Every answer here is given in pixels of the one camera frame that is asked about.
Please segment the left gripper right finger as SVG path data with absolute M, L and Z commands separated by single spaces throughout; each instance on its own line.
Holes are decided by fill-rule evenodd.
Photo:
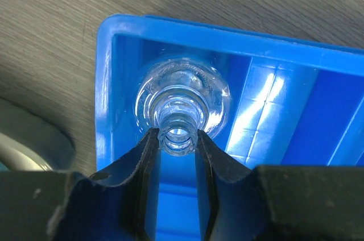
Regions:
M 202 240 L 362 240 L 363 169 L 249 169 L 203 131 L 195 152 Z

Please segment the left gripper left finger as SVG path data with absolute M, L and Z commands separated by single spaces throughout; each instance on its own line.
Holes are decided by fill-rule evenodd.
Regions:
M 71 171 L 1 173 L 2 240 L 154 240 L 158 129 L 91 176 Z

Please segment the blue compartment bin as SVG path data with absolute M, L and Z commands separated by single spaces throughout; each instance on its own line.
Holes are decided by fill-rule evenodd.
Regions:
M 117 14 L 96 41 L 96 164 L 102 169 L 151 126 L 137 117 L 150 68 L 206 64 L 228 84 L 226 125 L 213 140 L 249 168 L 363 166 L 363 50 L 157 16 Z

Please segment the clear glass flask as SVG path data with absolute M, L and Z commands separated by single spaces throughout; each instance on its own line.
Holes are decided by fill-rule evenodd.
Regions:
M 160 149 L 185 156 L 197 147 L 198 131 L 216 136 L 228 121 L 228 83 L 210 64 L 179 57 L 150 66 L 141 79 L 133 113 L 141 131 L 159 129 Z

